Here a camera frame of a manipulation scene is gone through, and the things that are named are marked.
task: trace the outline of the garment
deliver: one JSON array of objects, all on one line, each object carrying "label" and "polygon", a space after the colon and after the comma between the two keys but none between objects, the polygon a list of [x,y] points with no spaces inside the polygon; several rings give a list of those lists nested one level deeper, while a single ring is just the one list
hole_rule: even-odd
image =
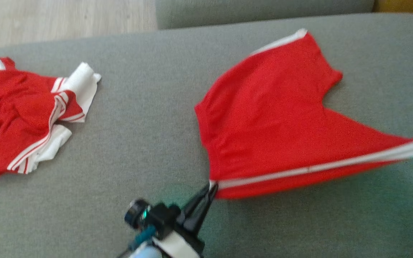
[{"label": "garment", "polygon": [[413,139],[323,106],[341,78],[305,29],[219,77],[195,107],[217,197],[282,191],[413,157]]},{"label": "garment", "polygon": [[20,71],[0,58],[0,175],[29,173],[71,136],[57,120],[85,122],[101,75],[82,63],[69,78]]}]

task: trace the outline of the gray fabric surface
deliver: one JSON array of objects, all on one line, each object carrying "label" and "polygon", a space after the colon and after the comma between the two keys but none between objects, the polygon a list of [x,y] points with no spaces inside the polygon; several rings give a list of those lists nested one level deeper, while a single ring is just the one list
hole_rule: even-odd
[{"label": "gray fabric surface", "polygon": [[[0,257],[114,257],[129,202],[208,181],[194,105],[250,52],[305,27],[343,80],[327,107],[413,137],[413,15],[263,21],[0,49],[20,69],[103,75],[85,124],[31,175],[0,178]],[[293,191],[216,201],[205,257],[413,257],[413,160]]]},{"label": "gray fabric surface", "polygon": [[159,29],[368,13],[374,0],[156,0]]}]

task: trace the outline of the wooden floor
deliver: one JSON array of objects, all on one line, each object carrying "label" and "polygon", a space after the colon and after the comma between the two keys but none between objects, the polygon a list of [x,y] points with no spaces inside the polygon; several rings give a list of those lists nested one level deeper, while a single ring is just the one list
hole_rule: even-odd
[{"label": "wooden floor", "polygon": [[0,0],[0,47],[151,30],[154,0]]}]

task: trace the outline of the blue cable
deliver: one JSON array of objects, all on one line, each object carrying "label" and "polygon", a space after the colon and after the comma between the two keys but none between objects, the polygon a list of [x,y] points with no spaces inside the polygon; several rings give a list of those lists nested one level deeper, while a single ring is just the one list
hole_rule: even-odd
[{"label": "blue cable", "polygon": [[131,243],[128,245],[128,249],[131,251],[135,251],[142,243],[150,240],[153,236],[156,235],[156,227],[153,225],[149,225],[145,230],[143,230],[139,235],[133,239]]}]

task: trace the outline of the camera lens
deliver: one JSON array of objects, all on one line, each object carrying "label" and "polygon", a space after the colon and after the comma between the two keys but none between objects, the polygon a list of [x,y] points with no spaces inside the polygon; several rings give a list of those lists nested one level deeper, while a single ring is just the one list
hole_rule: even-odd
[{"label": "camera lens", "polygon": [[125,222],[134,229],[143,227],[145,212],[149,211],[151,206],[143,199],[136,199],[130,203],[130,208],[125,214]]}]

